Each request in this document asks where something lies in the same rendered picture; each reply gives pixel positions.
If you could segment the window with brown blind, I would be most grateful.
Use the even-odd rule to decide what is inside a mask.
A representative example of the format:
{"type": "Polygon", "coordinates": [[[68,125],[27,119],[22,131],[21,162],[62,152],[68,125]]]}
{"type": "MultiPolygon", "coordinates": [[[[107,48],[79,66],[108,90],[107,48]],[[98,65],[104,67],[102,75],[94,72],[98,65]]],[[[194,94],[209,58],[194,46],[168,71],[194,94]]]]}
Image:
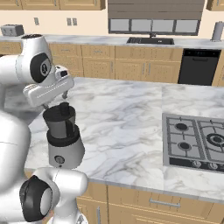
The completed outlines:
{"type": "Polygon", "coordinates": [[[205,0],[108,0],[108,32],[197,36],[205,0]]]}

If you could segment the narrow wooden drawer front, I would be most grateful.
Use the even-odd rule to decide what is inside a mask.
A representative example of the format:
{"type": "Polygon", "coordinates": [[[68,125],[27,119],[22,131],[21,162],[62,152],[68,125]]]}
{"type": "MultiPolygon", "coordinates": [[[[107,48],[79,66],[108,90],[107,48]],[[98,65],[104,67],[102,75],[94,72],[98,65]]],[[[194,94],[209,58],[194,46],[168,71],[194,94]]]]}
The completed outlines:
{"type": "Polygon", "coordinates": [[[104,184],[89,182],[84,198],[101,202],[107,201],[107,187],[104,184]]]}

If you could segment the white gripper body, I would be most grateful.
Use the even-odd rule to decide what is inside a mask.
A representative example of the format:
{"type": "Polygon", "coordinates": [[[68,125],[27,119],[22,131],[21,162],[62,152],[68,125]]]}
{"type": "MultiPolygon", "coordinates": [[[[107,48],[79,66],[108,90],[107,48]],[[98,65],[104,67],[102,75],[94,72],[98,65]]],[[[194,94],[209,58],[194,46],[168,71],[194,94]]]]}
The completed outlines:
{"type": "Polygon", "coordinates": [[[63,94],[74,86],[71,75],[64,76],[51,86],[43,87],[32,84],[24,88],[23,93],[32,107],[38,107],[53,100],[56,96],[63,94]]]}

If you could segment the black dishwasher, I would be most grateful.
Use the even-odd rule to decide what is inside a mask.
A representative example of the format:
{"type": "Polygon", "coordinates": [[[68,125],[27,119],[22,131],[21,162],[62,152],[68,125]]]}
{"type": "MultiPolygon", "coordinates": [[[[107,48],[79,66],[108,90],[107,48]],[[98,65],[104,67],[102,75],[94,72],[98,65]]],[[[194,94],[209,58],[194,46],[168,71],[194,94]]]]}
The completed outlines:
{"type": "Polygon", "coordinates": [[[221,50],[185,49],[178,84],[211,86],[221,50]]]}

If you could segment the wooden wall cupboards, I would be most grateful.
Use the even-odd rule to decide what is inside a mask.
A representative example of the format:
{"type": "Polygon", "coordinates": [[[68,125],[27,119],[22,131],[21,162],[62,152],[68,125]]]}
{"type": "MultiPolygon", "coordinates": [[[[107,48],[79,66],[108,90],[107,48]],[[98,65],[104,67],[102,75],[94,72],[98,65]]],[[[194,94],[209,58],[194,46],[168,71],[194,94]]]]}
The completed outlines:
{"type": "Polygon", "coordinates": [[[0,10],[101,11],[105,0],[0,0],[0,10]]]}
{"type": "Polygon", "coordinates": [[[207,0],[206,8],[209,11],[224,11],[224,0],[207,0]]]}

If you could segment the grey toaster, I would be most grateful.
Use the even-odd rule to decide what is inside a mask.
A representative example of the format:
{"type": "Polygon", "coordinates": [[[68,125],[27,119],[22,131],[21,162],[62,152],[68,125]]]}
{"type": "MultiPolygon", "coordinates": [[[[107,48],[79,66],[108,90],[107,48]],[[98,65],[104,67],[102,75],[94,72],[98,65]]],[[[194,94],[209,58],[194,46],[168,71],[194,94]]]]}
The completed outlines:
{"type": "Polygon", "coordinates": [[[1,26],[1,32],[7,37],[17,37],[24,35],[24,27],[21,24],[5,24],[1,26]]]}

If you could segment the wooden base cupboards run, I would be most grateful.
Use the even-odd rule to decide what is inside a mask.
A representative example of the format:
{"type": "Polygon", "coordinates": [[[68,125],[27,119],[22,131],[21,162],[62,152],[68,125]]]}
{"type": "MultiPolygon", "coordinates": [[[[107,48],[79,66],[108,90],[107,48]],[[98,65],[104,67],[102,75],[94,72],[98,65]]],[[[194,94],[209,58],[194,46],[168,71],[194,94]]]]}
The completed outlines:
{"type": "Polygon", "coordinates": [[[183,50],[123,45],[49,45],[52,62],[72,76],[176,83],[183,50]]]}

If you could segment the grey blender with clear jar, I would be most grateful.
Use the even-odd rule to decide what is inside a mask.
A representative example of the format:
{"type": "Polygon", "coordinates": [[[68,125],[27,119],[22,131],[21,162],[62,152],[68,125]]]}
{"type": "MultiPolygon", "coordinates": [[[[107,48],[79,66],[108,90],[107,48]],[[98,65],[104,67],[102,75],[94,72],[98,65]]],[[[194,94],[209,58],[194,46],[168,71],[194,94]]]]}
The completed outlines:
{"type": "Polygon", "coordinates": [[[49,164],[53,167],[75,169],[82,162],[85,148],[75,116],[61,122],[45,121],[49,164]]]}

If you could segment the wide wooden drawer front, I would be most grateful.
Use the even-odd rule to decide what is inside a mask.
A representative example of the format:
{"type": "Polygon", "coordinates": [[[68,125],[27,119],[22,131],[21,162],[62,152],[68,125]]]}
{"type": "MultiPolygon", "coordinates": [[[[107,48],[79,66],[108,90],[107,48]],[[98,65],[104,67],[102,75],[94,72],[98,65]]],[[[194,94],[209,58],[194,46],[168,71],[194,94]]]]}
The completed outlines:
{"type": "Polygon", "coordinates": [[[175,214],[192,215],[200,217],[212,208],[213,203],[171,196],[156,192],[140,191],[119,186],[108,187],[108,202],[127,207],[140,207],[143,209],[157,209],[175,214]],[[180,203],[180,207],[163,206],[150,203],[149,199],[170,203],[180,203]]]}

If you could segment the black sink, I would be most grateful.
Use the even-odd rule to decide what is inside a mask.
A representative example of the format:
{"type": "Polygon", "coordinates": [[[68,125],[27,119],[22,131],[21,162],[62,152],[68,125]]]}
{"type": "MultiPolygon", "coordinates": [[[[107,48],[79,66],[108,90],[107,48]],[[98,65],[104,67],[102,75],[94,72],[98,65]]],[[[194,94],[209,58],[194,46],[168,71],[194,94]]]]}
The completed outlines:
{"type": "Polygon", "coordinates": [[[173,38],[134,38],[128,39],[127,44],[150,44],[150,45],[174,45],[173,38]]]}

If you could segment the wooden base cupboard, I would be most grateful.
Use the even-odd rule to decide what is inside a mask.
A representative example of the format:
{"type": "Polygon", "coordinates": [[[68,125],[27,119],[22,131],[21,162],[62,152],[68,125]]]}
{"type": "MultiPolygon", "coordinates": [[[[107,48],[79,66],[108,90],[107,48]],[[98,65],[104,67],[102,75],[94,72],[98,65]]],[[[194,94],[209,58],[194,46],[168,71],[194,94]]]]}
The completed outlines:
{"type": "Polygon", "coordinates": [[[224,87],[224,58],[219,59],[212,85],[216,87],[224,87]]]}

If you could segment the grey gas hob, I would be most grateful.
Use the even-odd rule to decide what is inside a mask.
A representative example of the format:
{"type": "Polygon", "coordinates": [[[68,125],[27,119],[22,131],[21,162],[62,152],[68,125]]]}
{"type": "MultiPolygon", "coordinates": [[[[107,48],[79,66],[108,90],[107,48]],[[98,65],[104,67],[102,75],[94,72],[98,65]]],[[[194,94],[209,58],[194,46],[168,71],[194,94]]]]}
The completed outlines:
{"type": "Polygon", "coordinates": [[[163,113],[162,131],[164,165],[224,173],[224,119],[163,113]]]}

